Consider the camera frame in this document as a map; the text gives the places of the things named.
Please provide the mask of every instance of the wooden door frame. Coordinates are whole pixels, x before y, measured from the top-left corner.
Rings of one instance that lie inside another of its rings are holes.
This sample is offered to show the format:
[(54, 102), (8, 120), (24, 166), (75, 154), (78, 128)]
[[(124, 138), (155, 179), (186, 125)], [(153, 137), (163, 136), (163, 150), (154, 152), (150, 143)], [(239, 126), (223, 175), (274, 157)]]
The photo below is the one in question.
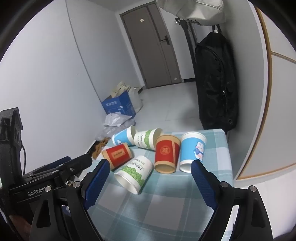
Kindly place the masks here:
[(131, 13), (131, 12), (133, 12), (133, 11), (135, 11), (135, 10), (138, 10), (138, 9), (140, 9), (140, 8), (143, 8), (143, 7), (146, 7), (146, 6), (152, 5), (152, 4), (155, 4), (155, 5), (156, 5), (156, 7), (157, 7), (157, 9), (158, 9), (158, 12), (159, 12), (159, 14), (160, 14), (160, 16), (161, 16), (161, 19), (163, 20), (163, 24), (164, 24), (165, 29), (166, 29), (166, 31), (167, 31), (168, 39), (169, 39), (169, 41), (170, 41), (170, 45), (171, 45), (171, 47), (172, 47), (174, 60), (175, 60), (175, 62), (176, 62), (176, 64), (177, 64), (177, 67), (178, 67), (178, 76), (179, 76), (179, 79), (180, 79), (180, 83), (182, 83), (182, 77), (181, 77), (181, 73), (180, 73), (180, 68), (179, 68), (179, 65), (178, 65), (178, 61), (177, 61), (177, 57), (176, 57), (176, 53), (175, 53), (174, 46), (173, 46), (173, 44), (172, 44), (172, 40), (171, 40), (171, 38), (170, 38), (170, 33), (169, 33), (168, 28), (167, 28), (167, 26), (166, 26), (166, 23), (165, 23), (165, 21), (164, 21), (164, 19), (163, 19), (163, 15), (161, 14), (159, 7), (157, 6), (157, 2), (156, 2), (156, 1), (152, 1), (152, 2), (142, 4), (142, 5), (138, 6), (138, 7), (132, 8), (132, 9), (130, 9), (130, 10), (124, 12), (124, 13), (120, 13), (120, 14), (119, 14), (119, 15), (120, 15), (120, 18), (121, 18), (121, 21), (122, 21), (122, 23), (123, 23), (124, 29), (125, 29), (125, 31), (126, 31), (126, 34), (127, 34), (127, 36), (128, 36), (128, 39), (129, 39), (129, 41), (130, 41), (131, 47), (132, 47), (132, 49), (133, 49), (133, 53), (134, 53), (134, 55), (135, 55), (135, 57), (136, 57), (138, 67), (139, 67), (139, 69), (140, 69), (140, 72), (141, 72), (142, 78), (143, 78), (144, 83), (145, 83), (145, 87), (147, 88), (147, 82), (146, 82), (146, 79), (145, 79), (145, 76), (144, 76), (144, 72), (143, 72), (142, 67), (141, 67), (141, 65), (140, 65), (140, 61), (139, 61), (139, 58), (138, 58), (137, 52), (136, 52), (136, 50), (135, 50), (135, 48), (134, 48), (134, 45), (133, 45), (133, 42), (132, 42), (132, 40), (131, 40), (130, 34), (129, 34), (129, 32), (128, 32), (127, 26), (126, 26), (126, 24), (125, 24), (125, 22), (124, 22), (123, 16), (126, 15), (126, 14), (128, 14), (128, 13)]

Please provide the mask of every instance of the black cable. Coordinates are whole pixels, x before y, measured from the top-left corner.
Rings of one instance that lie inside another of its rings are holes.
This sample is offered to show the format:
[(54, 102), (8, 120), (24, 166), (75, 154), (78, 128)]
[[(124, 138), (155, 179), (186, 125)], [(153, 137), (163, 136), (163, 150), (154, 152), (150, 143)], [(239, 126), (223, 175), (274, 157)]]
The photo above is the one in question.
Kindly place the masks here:
[(24, 150), (24, 156), (25, 156), (25, 160), (24, 160), (24, 170), (23, 170), (23, 172), (22, 172), (22, 174), (24, 175), (25, 174), (25, 171), (26, 171), (26, 150), (25, 150), (25, 148), (24, 148), (24, 146), (23, 146), (23, 144), (22, 144), (22, 149)]

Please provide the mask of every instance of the blue cardboard box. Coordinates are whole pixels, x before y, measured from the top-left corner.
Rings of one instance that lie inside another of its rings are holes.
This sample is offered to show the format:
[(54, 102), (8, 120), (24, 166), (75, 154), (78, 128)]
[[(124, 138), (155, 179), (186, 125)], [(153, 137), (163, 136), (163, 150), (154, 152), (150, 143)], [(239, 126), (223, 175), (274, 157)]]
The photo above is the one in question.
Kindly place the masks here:
[(120, 96), (115, 98), (108, 97), (102, 102), (102, 105), (107, 114), (120, 112), (132, 118), (136, 115), (127, 91), (124, 91)]

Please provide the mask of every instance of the black bag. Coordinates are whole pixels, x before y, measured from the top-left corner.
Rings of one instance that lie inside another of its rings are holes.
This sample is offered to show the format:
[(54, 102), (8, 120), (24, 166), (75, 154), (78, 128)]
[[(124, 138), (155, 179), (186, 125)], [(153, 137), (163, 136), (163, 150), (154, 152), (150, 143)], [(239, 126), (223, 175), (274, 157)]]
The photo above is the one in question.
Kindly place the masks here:
[(233, 129), (238, 117), (238, 90), (232, 49), (218, 32), (209, 33), (195, 48), (196, 86), (204, 129)]

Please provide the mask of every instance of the table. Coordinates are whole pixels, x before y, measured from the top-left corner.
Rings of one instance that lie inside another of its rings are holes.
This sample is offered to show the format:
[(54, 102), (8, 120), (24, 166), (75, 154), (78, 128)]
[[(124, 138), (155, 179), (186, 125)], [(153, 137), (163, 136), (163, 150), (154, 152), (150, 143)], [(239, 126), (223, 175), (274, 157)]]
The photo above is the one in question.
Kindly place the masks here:
[[(221, 129), (199, 131), (207, 138), (203, 165), (220, 181), (233, 184), (230, 155), (225, 133)], [(184, 132), (167, 133), (181, 137)], [(109, 141), (105, 148), (114, 146)], [(154, 163), (155, 152), (130, 147), (134, 156), (143, 155)], [(92, 171), (102, 159), (99, 155)], [(123, 188), (110, 175), (89, 215), (106, 241), (197, 241), (206, 228), (212, 209), (206, 206), (190, 173), (179, 170), (161, 174), (153, 170), (139, 195)], [(232, 233), (229, 219), (223, 241)]]

